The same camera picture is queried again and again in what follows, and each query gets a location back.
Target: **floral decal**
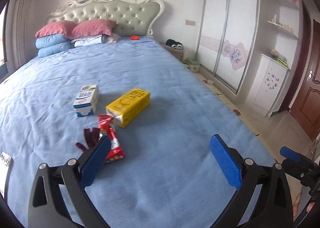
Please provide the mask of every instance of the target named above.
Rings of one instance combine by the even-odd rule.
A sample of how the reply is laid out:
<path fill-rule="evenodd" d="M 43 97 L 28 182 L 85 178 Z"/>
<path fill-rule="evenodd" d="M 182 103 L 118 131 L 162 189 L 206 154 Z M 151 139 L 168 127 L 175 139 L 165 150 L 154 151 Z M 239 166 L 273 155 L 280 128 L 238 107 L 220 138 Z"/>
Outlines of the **floral decal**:
<path fill-rule="evenodd" d="M 229 41 L 225 41 L 225 43 L 222 46 L 222 51 L 221 51 L 222 55 L 224 57 L 226 56 L 228 57 L 228 55 L 231 54 L 232 52 L 233 52 L 233 46 L 230 44 Z"/>
<path fill-rule="evenodd" d="M 267 76 L 267 78 L 265 80 L 265 84 L 267 85 L 266 92 L 268 92 L 269 90 L 276 89 L 277 87 L 279 87 L 279 84 L 276 83 L 276 82 L 279 82 L 279 79 L 276 78 L 276 76 L 274 74 L 268 72 L 268 76 Z"/>
<path fill-rule="evenodd" d="M 248 53 L 242 43 L 238 43 L 237 46 L 233 46 L 229 41 L 225 41 L 222 46 L 221 54 L 224 57 L 230 58 L 233 70 L 238 70 L 245 66 L 248 59 Z"/>
<path fill-rule="evenodd" d="M 231 63 L 235 65 L 239 65 L 243 59 L 243 54 L 239 49 L 233 49 L 231 55 L 230 55 L 230 60 Z"/>

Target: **red snack bag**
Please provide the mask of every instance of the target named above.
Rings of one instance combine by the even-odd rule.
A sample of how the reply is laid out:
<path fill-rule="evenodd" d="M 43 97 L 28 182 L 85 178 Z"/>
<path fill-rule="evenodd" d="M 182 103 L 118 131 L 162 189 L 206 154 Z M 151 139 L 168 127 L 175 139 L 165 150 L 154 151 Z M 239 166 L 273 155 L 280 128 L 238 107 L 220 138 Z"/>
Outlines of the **red snack bag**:
<path fill-rule="evenodd" d="M 111 150 L 106 157 L 106 162 L 111 162 L 114 160 L 122 159 L 125 157 L 125 154 L 122 150 L 122 147 L 119 144 L 116 132 L 112 127 L 113 117 L 110 115 L 98 115 L 98 124 L 100 129 L 100 135 L 108 135 L 111 140 Z"/>

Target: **nightstand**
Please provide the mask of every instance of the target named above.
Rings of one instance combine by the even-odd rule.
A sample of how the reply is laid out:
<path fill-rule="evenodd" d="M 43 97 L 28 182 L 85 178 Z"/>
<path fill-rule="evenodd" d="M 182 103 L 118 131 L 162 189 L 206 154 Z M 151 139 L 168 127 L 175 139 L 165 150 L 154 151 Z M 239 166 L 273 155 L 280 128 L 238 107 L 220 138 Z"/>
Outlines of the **nightstand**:
<path fill-rule="evenodd" d="M 164 43 L 160 43 L 167 51 L 169 51 L 177 60 L 183 61 L 184 49 L 174 49 Z"/>

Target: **folded blanket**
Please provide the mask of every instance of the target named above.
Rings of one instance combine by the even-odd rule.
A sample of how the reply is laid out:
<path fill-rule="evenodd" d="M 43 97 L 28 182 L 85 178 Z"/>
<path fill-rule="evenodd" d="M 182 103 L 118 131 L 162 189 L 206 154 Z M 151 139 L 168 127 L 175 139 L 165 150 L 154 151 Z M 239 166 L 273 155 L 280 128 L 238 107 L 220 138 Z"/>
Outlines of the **folded blanket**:
<path fill-rule="evenodd" d="M 77 38 L 71 41 L 74 43 L 75 47 L 89 46 L 93 44 L 101 44 L 101 43 L 112 43 L 116 42 L 120 38 L 119 35 L 113 33 L 111 36 L 105 34 L 92 35 Z"/>
<path fill-rule="evenodd" d="M 47 36 L 43 36 L 41 38 L 37 38 L 36 47 L 37 47 L 37 49 L 51 47 L 56 44 L 62 43 L 66 40 L 68 40 L 68 39 L 60 33 L 47 35 Z"/>
<path fill-rule="evenodd" d="M 49 55 L 53 55 L 62 51 L 66 51 L 68 49 L 71 49 L 71 42 L 70 40 L 58 43 L 51 47 L 41 48 L 38 52 L 38 57 L 43 58 Z"/>

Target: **window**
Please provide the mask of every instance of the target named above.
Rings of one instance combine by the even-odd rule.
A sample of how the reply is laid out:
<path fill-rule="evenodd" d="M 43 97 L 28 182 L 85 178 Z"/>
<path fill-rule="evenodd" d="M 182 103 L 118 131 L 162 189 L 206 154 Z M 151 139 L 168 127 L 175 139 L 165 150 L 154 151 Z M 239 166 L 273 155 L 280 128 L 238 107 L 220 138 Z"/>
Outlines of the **window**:
<path fill-rule="evenodd" d="M 3 43 L 3 35 L 4 35 L 4 15 L 6 11 L 6 6 L 3 8 L 0 14 L 0 65 L 4 63 L 4 43 Z"/>
<path fill-rule="evenodd" d="M 5 43 L 4 43 L 4 29 L 6 19 L 7 5 L 0 13 L 0 79 L 2 79 L 7 73 L 7 62 L 5 55 Z"/>

